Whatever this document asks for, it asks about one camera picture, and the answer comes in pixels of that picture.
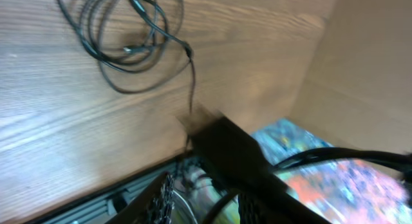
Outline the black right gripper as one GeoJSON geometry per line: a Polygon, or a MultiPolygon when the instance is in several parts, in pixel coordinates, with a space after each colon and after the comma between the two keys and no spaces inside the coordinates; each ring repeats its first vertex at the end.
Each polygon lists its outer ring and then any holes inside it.
{"type": "Polygon", "coordinates": [[[222,185],[259,197],[287,192],[288,186],[269,172],[270,163],[257,141],[225,115],[199,107],[178,120],[193,152],[222,185]]]}

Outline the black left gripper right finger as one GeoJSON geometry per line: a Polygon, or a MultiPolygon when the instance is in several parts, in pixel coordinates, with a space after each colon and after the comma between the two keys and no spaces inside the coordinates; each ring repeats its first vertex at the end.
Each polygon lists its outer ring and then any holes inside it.
{"type": "Polygon", "coordinates": [[[238,195],[240,223],[245,224],[313,224],[328,223],[320,215],[302,205],[291,209],[283,204],[266,206],[248,194],[238,195]]]}

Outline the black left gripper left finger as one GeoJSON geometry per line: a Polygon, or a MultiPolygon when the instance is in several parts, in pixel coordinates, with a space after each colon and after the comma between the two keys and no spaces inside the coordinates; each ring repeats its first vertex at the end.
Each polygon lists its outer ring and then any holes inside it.
{"type": "Polygon", "coordinates": [[[106,224],[171,224],[173,182],[168,172],[160,174],[106,224]]]}

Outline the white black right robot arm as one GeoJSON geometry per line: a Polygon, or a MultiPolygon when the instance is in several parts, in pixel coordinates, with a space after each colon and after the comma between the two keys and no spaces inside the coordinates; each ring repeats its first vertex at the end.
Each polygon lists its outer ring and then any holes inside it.
{"type": "Polygon", "coordinates": [[[285,156],[281,138],[292,123],[282,118],[249,135],[227,117],[203,111],[180,122],[197,156],[181,179],[195,216],[209,223],[269,223],[259,196],[288,189],[269,169],[285,156]]]}

